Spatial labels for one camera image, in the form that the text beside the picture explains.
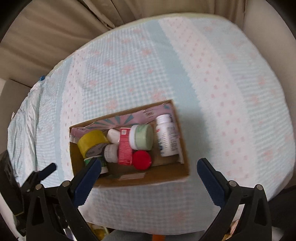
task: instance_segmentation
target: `white bottle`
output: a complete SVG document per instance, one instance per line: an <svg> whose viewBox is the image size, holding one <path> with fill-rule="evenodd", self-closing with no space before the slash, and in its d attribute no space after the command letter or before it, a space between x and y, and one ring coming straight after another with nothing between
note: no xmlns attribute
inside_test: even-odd
<svg viewBox="0 0 296 241"><path fill-rule="evenodd" d="M156 117L156 133L161 156L178 154L178 136L169 114Z"/></svg>

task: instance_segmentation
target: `red lid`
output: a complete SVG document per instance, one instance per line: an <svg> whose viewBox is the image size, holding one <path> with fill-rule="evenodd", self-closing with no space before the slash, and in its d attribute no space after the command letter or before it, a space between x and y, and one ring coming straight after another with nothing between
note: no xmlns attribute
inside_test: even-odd
<svg viewBox="0 0 296 241"><path fill-rule="evenodd" d="M133 154L133 166L140 171L144 171L151 166L151 156L144 150L136 151Z"/></svg>

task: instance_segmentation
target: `tape roll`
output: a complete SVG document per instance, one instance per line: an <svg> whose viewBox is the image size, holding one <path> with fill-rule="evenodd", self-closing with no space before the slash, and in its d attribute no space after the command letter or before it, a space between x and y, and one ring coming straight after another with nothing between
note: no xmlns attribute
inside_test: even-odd
<svg viewBox="0 0 296 241"><path fill-rule="evenodd" d="M100 130L93 130L84 134L77 143L83 158L100 154L107 144L109 144L109 141Z"/></svg>

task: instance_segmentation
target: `blue gripper pad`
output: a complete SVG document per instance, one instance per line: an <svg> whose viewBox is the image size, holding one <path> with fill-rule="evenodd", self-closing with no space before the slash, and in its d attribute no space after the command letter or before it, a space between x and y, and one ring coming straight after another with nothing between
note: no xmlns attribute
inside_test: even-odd
<svg viewBox="0 0 296 241"><path fill-rule="evenodd" d="M77 178L80 179L79 175L82 175L81 180L78 184L75 184L75 177L72 179L72 184L76 185L76 188L73 191L72 198L72 202L75 207L81 206L85 203L92 187L94 186L96 180L98 179L101 173L101 161L98 158L96 158L96 160L93 162L93 159L94 158L92 158L91 161L85 167L85 173L84 170L81 170L82 172L78 173Z"/></svg>
<svg viewBox="0 0 296 241"><path fill-rule="evenodd" d="M199 174L213 203L216 206L223 208L226 203L224 189L202 159L197 162L197 173Z"/></svg>

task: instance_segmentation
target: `metal screw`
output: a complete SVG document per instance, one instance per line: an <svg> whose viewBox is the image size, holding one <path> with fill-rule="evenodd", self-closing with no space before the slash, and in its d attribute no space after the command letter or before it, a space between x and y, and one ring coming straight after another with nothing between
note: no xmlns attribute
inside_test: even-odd
<svg viewBox="0 0 296 241"><path fill-rule="evenodd" d="M232 187L235 187L237 185L237 183L235 181L229 181L229 185Z"/></svg>
<svg viewBox="0 0 296 241"><path fill-rule="evenodd" d="M37 184L37 185L35 186L35 188L36 188L36 190L40 190L40 189L42 188L42 184Z"/></svg>
<svg viewBox="0 0 296 241"><path fill-rule="evenodd" d="M260 191L263 190L263 186L261 186L260 184L256 185L256 187L257 187L257 189L260 190Z"/></svg>
<svg viewBox="0 0 296 241"><path fill-rule="evenodd" d="M67 187L67 186L69 186L70 185L70 181L64 181L63 183L62 183L62 186L63 187Z"/></svg>

